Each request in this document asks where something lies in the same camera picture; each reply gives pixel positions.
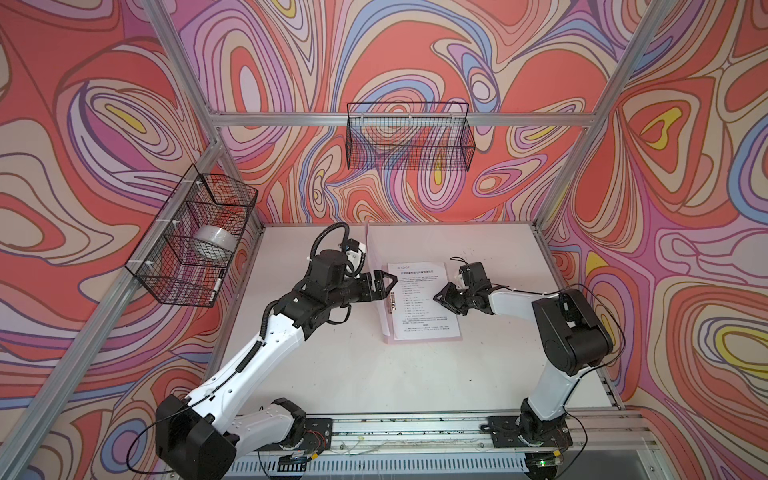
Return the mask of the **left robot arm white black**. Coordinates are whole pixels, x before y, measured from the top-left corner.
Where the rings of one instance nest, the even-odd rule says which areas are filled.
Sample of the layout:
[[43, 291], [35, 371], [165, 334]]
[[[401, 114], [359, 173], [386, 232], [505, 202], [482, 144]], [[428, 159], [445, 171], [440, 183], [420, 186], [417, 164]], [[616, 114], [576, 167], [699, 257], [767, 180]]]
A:
[[264, 447], [302, 449], [307, 458], [327, 448], [328, 440], [308, 429], [306, 412], [284, 397], [253, 414], [240, 411], [283, 360], [333, 322], [333, 311], [389, 296], [396, 276], [366, 272], [366, 256], [347, 223], [326, 227], [311, 245], [303, 277], [265, 307], [258, 333], [199, 387], [158, 405], [145, 430], [154, 435], [165, 473], [221, 479], [236, 459]]

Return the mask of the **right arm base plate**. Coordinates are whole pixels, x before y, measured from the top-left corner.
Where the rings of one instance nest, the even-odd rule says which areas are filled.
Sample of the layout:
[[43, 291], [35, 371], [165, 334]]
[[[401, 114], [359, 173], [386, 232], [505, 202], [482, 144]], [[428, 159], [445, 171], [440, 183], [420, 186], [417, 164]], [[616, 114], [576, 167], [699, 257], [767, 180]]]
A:
[[567, 450], [573, 445], [565, 417], [540, 421], [535, 416], [490, 416], [480, 431], [491, 436], [494, 448]]

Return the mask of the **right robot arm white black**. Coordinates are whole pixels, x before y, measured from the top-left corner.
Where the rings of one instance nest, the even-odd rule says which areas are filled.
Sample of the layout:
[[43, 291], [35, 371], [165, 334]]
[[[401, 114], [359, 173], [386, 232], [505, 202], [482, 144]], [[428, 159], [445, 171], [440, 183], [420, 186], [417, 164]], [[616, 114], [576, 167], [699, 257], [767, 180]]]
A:
[[581, 379], [604, 366], [613, 351], [602, 321], [574, 288], [539, 293], [496, 284], [480, 262], [459, 268], [460, 285], [447, 283], [433, 300], [453, 314], [472, 310], [530, 320], [536, 324], [547, 364], [516, 416], [490, 416], [481, 430], [496, 448], [569, 448], [566, 405]]

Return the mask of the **printed list sheet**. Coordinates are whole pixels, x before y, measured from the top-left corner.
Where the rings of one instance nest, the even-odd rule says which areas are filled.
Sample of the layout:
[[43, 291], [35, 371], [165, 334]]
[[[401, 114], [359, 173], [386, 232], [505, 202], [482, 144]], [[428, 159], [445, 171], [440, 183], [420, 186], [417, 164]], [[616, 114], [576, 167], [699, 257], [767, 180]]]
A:
[[393, 342], [432, 342], [462, 338], [456, 314], [433, 297], [448, 284], [442, 262], [389, 263], [388, 272], [398, 277], [391, 293], [396, 311], [389, 314]]

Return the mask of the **pink file folder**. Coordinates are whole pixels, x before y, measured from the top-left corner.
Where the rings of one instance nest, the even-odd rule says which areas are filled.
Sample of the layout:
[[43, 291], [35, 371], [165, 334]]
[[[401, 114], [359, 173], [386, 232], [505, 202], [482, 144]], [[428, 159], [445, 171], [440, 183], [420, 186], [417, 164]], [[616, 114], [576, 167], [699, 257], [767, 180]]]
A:
[[[422, 246], [413, 237], [403, 232], [396, 232], [394, 225], [365, 226], [365, 243], [367, 248], [368, 267], [374, 270], [388, 272], [389, 263], [405, 262], [442, 262], [436, 258], [428, 259], [421, 252]], [[388, 298], [377, 307], [384, 341], [388, 344], [424, 343], [424, 342], [393, 342], [391, 338], [391, 319], [389, 318]]]

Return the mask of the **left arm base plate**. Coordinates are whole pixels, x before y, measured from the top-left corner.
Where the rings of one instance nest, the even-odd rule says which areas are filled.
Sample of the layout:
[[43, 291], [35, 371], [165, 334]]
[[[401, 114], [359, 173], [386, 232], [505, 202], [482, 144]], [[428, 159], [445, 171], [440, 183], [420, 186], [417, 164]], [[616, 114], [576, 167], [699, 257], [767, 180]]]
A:
[[305, 454], [322, 453], [332, 446], [333, 419], [310, 417], [293, 427], [288, 437], [279, 443], [282, 450], [303, 451]]

